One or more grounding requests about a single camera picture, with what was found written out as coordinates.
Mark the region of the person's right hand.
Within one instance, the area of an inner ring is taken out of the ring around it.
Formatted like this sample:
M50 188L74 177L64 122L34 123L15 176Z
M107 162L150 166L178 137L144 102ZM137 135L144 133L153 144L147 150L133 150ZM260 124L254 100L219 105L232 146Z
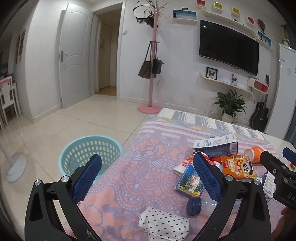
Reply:
M285 207L276 229L271 233L271 240L295 240L295 210Z

